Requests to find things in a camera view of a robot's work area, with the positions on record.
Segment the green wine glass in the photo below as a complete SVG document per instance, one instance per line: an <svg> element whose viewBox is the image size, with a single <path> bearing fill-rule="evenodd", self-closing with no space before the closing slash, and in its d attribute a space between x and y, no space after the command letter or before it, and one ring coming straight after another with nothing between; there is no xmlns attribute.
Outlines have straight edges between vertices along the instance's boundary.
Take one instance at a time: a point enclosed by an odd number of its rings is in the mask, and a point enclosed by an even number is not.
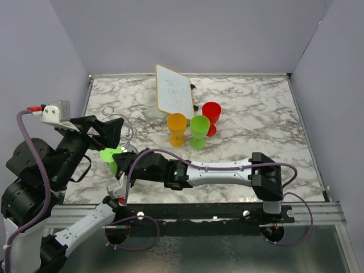
<svg viewBox="0 0 364 273"><path fill-rule="evenodd" d="M117 148L105 148L100 151L100 158L108 164L109 170L113 176L117 173L117 164L113 159L113 155L121 153L123 153L123 148L121 146L118 146Z"/></svg>
<svg viewBox="0 0 364 273"><path fill-rule="evenodd" d="M196 150L205 147L205 137L210 128L210 120L203 116L197 115L190 120L191 139L190 145Z"/></svg>

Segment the yellow wine glass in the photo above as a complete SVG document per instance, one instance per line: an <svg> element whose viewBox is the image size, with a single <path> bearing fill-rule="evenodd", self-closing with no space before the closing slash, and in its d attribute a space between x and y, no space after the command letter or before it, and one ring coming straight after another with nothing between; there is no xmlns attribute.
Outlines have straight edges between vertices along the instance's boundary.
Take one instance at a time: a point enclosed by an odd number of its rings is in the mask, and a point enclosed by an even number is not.
<svg viewBox="0 0 364 273"><path fill-rule="evenodd" d="M170 114L167 118L168 131L171 134L169 142L174 147L185 143L184 133L187 128L187 118L181 113Z"/></svg>

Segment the red wine glass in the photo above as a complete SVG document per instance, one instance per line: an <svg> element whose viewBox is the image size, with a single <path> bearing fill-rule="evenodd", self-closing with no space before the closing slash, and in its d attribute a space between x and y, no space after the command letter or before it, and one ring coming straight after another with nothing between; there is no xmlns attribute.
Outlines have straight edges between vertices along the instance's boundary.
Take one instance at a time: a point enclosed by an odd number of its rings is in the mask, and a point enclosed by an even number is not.
<svg viewBox="0 0 364 273"><path fill-rule="evenodd" d="M203 105L202 114L210 120L210 128L206 136L212 137L216 134L216 123L220 118L221 112L222 108L216 102L207 102Z"/></svg>

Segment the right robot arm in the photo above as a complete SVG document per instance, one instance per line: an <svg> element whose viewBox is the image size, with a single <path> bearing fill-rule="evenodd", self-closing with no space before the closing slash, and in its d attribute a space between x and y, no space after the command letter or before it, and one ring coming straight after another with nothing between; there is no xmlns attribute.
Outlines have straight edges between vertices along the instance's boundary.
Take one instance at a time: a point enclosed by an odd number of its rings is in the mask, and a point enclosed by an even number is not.
<svg viewBox="0 0 364 273"><path fill-rule="evenodd" d="M254 152L247 159L225 163L189 161L177 155L165 158L169 154L162 149L114 154L117 182L107 187L109 196L123 204L137 179L161 182L175 191L213 184L242 185L252 188L262 201L261 215L265 221L275 222L281 217L282 170L265 154Z"/></svg>

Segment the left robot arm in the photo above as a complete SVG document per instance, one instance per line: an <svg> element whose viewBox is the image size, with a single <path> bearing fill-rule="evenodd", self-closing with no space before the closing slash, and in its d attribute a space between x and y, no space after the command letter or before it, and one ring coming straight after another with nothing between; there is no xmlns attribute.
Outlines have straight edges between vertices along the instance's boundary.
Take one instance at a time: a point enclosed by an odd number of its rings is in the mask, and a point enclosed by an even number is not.
<svg viewBox="0 0 364 273"><path fill-rule="evenodd" d="M67 257L95 230L109 222L124 221L126 211L106 197L89 215L59 235L43 235L43 230L59 198L56 193L72 181L87 150L101 151L119 145L122 118L101 122L95 116L73 118L71 129L57 124L63 136L56 148L39 138L30 138L22 117L16 119L24 141L15 149L6 166L16 175L1 199L7 239L2 272L58 272Z"/></svg>

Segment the chrome wine glass rack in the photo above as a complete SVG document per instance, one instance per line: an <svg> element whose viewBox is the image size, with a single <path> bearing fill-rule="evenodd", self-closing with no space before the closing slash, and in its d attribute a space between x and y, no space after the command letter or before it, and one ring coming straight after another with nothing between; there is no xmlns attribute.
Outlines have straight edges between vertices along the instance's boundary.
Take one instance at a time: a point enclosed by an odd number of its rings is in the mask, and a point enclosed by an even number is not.
<svg viewBox="0 0 364 273"><path fill-rule="evenodd" d="M131 144L134 137L134 128L129 118L123 114L116 113L112 106L106 106L102 109L102 115L104 116L101 120L110 120L112 118L122 118L124 120L125 132L121 132L119 146L123 151L131 151L137 153L137 148Z"/></svg>

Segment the small whiteboard yellow frame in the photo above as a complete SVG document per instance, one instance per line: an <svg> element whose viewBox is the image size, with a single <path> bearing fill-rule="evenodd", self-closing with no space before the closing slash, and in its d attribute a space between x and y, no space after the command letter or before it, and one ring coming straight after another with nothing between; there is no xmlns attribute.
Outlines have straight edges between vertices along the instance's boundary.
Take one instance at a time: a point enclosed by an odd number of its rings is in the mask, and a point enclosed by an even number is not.
<svg viewBox="0 0 364 273"><path fill-rule="evenodd" d="M156 105L159 111L167 114L180 113L188 120L195 116L192 88L189 77L155 65Z"/></svg>

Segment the black front mounting rail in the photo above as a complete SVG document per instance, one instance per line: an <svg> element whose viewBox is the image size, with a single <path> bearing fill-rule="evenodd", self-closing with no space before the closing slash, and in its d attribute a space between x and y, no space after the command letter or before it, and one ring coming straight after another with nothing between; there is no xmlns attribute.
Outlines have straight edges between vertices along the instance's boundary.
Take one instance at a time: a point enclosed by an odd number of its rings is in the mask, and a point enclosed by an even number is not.
<svg viewBox="0 0 364 273"><path fill-rule="evenodd" d="M264 225L292 224L288 215L290 205L282 206L280 214L263 211L260 202L202 203L202 204L128 204L117 208L113 221L136 216L142 212L158 223L161 236L194 237L211 235L258 236Z"/></svg>

